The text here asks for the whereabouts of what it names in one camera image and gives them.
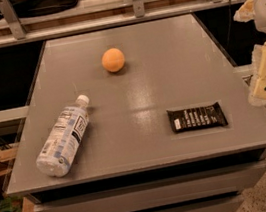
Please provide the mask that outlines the clear plastic water bottle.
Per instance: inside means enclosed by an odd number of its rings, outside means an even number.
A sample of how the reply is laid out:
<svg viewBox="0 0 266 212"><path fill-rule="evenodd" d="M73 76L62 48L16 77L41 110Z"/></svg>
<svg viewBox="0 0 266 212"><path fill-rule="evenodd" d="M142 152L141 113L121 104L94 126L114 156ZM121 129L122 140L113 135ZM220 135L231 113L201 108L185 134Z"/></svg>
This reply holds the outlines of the clear plastic water bottle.
<svg viewBox="0 0 266 212"><path fill-rule="evenodd" d="M89 119L88 96L79 96L74 105L63 109L36 159L40 172L63 177L69 173Z"/></svg>

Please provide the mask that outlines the black rxbar chocolate wrapper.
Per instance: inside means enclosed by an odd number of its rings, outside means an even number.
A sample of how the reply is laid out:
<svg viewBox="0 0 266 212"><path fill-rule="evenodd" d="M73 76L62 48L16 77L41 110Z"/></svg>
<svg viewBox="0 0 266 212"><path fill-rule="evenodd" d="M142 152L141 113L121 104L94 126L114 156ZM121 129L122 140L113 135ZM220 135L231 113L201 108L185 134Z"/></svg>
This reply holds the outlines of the black rxbar chocolate wrapper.
<svg viewBox="0 0 266 212"><path fill-rule="evenodd" d="M167 111L171 129L175 133L228 125L218 102L213 105Z"/></svg>

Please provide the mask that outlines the grey drawer cabinet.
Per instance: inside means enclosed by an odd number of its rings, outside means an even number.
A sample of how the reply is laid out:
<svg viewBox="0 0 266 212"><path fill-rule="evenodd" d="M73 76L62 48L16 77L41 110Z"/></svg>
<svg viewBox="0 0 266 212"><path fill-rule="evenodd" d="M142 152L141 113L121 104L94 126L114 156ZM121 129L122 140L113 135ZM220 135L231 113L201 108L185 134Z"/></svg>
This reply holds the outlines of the grey drawer cabinet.
<svg viewBox="0 0 266 212"><path fill-rule="evenodd" d="M101 63L125 55L115 73ZM232 212L266 170L266 110L192 15L45 44L8 185L36 212ZM36 158L62 109L89 97L89 125L63 178ZM228 121L176 133L169 111L218 102Z"/></svg>

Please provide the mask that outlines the black tray on shelf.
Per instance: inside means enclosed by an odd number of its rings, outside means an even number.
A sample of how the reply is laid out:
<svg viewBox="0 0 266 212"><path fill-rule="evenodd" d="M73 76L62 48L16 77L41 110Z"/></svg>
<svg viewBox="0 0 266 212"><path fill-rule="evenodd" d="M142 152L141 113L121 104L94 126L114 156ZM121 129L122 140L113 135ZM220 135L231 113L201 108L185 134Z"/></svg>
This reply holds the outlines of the black tray on shelf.
<svg viewBox="0 0 266 212"><path fill-rule="evenodd" d="M9 0L19 18L56 14L78 3L78 0Z"/></svg>

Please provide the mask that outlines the orange fruit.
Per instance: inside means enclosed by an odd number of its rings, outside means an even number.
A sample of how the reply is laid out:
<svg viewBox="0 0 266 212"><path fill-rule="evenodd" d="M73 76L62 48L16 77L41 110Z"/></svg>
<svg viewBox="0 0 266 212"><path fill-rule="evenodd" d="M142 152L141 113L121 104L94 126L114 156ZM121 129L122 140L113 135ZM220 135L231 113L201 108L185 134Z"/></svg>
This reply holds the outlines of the orange fruit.
<svg viewBox="0 0 266 212"><path fill-rule="evenodd" d="M115 73L125 65L125 55L119 49L109 49L103 54L101 63L108 72Z"/></svg>

